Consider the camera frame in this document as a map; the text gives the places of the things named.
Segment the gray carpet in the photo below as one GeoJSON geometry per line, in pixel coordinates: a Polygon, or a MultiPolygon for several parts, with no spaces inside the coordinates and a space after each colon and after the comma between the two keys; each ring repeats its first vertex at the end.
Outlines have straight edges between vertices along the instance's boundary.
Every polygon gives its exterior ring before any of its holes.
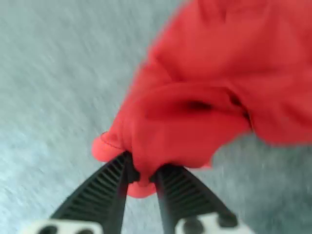
{"type": "MultiPolygon", "coordinates": [[[[48,217],[101,166],[92,139],[179,2],[0,0],[0,233],[48,217]]],[[[249,135],[196,175],[258,234],[310,234],[311,168],[311,146],[249,135]]],[[[155,196],[128,199],[122,233],[162,233],[155,196]]]]}

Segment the red fabric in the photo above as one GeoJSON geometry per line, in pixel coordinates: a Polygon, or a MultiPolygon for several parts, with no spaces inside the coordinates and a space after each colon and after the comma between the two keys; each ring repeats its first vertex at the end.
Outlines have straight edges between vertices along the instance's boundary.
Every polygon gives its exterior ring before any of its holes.
{"type": "Polygon", "coordinates": [[[312,1],[194,0],[179,11],[136,74],[93,154],[133,153],[129,195],[155,191],[165,164],[210,165],[253,130],[270,143],[312,142],[312,1]]]}

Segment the white plastic part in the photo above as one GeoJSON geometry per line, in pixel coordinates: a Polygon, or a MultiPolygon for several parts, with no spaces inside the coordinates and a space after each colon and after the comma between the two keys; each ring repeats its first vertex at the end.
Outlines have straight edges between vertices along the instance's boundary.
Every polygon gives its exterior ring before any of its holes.
{"type": "Polygon", "coordinates": [[[83,230],[90,230],[92,234],[104,234],[102,227],[95,222],[46,219],[31,223],[19,234],[40,234],[45,227],[54,226],[57,228],[57,234],[78,234],[83,230]]]}
{"type": "MultiPolygon", "coordinates": [[[[222,228],[218,223],[218,214],[210,213],[198,215],[197,219],[201,221],[204,226],[204,232],[202,234],[255,234],[247,225],[240,220],[238,225],[234,228],[222,228]]],[[[185,234],[183,226],[185,219],[179,220],[175,226],[175,234],[185,234]]]]}

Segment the black plastic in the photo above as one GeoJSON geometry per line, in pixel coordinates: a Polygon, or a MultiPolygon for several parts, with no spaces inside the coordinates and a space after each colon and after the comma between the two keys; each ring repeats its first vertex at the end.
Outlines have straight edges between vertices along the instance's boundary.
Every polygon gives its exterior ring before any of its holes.
{"type": "Polygon", "coordinates": [[[210,189],[184,167],[164,165],[154,174],[153,181],[164,234],[174,234],[175,226],[181,218],[212,212],[227,217],[235,216],[210,189]]]}
{"type": "Polygon", "coordinates": [[[51,218],[93,221],[104,233],[119,234],[128,184],[138,179],[131,154],[124,152],[80,185],[51,218]]]}
{"type": "Polygon", "coordinates": [[[183,225],[184,234],[202,234],[205,228],[196,217],[190,217],[185,220],[183,225]]]}

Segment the reacher tool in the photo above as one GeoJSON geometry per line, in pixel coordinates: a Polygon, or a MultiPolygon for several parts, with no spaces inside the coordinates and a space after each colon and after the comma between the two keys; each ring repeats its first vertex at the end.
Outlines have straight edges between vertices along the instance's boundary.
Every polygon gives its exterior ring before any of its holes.
{"type": "MultiPolygon", "coordinates": [[[[50,219],[20,234],[120,234],[128,185],[139,176],[131,153],[124,152],[81,184],[50,219]]],[[[164,234],[254,234],[184,167],[164,165],[151,181],[164,234]]]]}

